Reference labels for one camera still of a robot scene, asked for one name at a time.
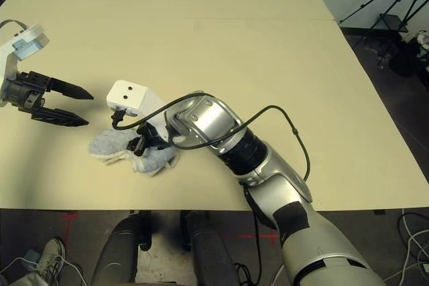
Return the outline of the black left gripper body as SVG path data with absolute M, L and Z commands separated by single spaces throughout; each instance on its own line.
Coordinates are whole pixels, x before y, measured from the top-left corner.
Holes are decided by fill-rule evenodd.
M 48 120 L 48 109 L 44 108 L 43 95 L 50 89 L 51 78 L 30 71 L 19 72 L 15 80 L 10 80 L 5 90 L 5 102 L 29 113 L 34 120 Z

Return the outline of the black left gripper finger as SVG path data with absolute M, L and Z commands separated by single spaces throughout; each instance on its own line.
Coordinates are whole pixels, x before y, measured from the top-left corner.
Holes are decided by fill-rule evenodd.
M 60 94 L 78 100 L 93 100 L 94 97 L 87 90 L 80 86 L 56 79 L 50 78 L 47 91 L 53 90 Z
M 32 112 L 32 119 L 64 127 L 80 127 L 89 124 L 82 117 L 61 109 L 40 108 Z

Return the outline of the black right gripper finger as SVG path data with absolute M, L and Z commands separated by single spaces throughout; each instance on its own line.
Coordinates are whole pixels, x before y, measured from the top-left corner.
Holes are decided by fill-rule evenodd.
M 145 151 L 145 137 L 138 136 L 130 140 L 127 144 L 127 150 L 131 151 L 134 155 L 141 157 Z

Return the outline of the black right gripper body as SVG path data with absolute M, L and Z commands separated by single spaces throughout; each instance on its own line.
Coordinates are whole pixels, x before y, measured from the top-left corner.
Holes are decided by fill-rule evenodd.
M 157 149 L 165 149 L 168 147 L 168 142 L 160 136 L 158 130 L 150 123 L 143 123 L 137 128 L 137 133 L 140 139 L 137 144 L 138 150 L 145 150 L 149 147 Z

